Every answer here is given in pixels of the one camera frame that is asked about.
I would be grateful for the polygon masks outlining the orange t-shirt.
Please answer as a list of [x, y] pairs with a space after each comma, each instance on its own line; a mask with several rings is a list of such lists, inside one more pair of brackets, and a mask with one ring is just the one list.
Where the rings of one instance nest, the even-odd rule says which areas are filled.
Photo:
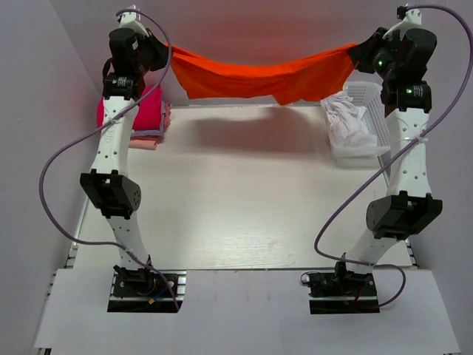
[[354, 70], [348, 44], [283, 64], [252, 66], [212, 61], [173, 46], [171, 68], [189, 99], [271, 96], [281, 106], [320, 101], [342, 90]]

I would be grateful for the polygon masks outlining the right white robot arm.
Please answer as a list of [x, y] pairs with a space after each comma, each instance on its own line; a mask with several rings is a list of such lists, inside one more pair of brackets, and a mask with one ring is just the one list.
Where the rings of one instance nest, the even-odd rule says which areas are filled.
[[336, 263], [333, 284], [341, 294], [352, 294], [391, 247], [419, 234], [442, 211], [442, 201], [432, 197], [421, 137], [432, 108], [432, 91], [423, 76], [436, 46], [437, 37], [428, 30], [380, 27], [349, 51], [358, 71], [377, 73], [383, 80], [390, 153], [400, 157], [389, 167], [386, 197], [367, 207], [365, 232]]

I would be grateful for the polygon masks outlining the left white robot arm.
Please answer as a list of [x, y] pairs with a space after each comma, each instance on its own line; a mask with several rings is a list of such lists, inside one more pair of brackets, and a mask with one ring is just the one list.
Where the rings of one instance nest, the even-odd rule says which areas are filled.
[[129, 178], [128, 151], [139, 99], [145, 89], [144, 76], [165, 67], [169, 50], [150, 30], [139, 33], [129, 28], [109, 34], [112, 57], [103, 67], [103, 130], [98, 151], [80, 184], [93, 206], [109, 224], [119, 245], [116, 272], [133, 273], [131, 287], [147, 295], [156, 277], [145, 270], [151, 257], [143, 245], [137, 221], [141, 189]]

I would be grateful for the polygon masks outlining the folded magenta t-shirt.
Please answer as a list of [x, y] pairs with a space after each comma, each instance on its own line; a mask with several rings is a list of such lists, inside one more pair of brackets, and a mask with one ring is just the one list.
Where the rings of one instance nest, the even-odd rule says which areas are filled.
[[132, 126], [134, 136], [161, 136], [169, 125], [170, 106], [162, 98], [161, 87], [155, 89], [139, 106]]

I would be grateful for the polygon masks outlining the crumpled white t-shirt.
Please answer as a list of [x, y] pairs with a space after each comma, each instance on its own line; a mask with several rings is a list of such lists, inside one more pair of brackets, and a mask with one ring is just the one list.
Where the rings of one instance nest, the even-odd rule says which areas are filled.
[[345, 90], [323, 99], [321, 106], [325, 109], [329, 132], [335, 146], [343, 148], [377, 146], [376, 135], [370, 134], [362, 121], [367, 108], [354, 105], [353, 98]]

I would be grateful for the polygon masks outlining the white plastic basket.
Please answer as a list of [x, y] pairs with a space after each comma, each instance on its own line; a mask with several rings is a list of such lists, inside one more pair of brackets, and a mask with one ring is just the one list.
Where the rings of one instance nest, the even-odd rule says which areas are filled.
[[338, 165], [347, 168], [367, 169], [375, 167], [381, 158], [389, 154], [389, 132], [384, 117], [384, 105], [381, 103], [381, 86], [366, 81], [348, 81], [343, 89], [353, 98], [357, 107], [366, 107], [367, 112], [362, 118], [369, 133], [376, 135], [377, 146], [371, 148], [343, 148], [335, 146], [329, 132], [329, 124], [325, 109], [321, 106], [331, 152]]

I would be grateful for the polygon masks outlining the folded pink t-shirt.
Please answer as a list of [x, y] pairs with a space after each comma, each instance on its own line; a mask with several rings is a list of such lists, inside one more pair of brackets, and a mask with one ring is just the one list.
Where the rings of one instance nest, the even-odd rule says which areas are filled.
[[130, 138], [130, 149], [155, 150], [157, 145], [164, 141], [164, 134], [171, 124], [171, 104], [164, 104], [164, 113], [162, 118], [162, 129], [157, 135], [138, 135]]

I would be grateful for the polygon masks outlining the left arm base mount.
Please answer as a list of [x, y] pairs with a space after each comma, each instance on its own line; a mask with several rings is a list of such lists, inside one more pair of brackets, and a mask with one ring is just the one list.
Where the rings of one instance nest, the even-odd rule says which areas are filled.
[[165, 272], [166, 280], [148, 270], [115, 267], [107, 311], [109, 313], [175, 314], [178, 312], [169, 289], [180, 308], [186, 288], [184, 271]]

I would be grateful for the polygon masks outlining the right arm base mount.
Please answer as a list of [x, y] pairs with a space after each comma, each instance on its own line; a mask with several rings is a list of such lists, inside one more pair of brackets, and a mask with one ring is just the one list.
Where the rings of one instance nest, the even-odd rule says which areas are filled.
[[305, 272], [301, 284], [308, 288], [311, 315], [376, 314], [380, 312], [374, 278], [362, 281], [336, 279], [334, 272]]

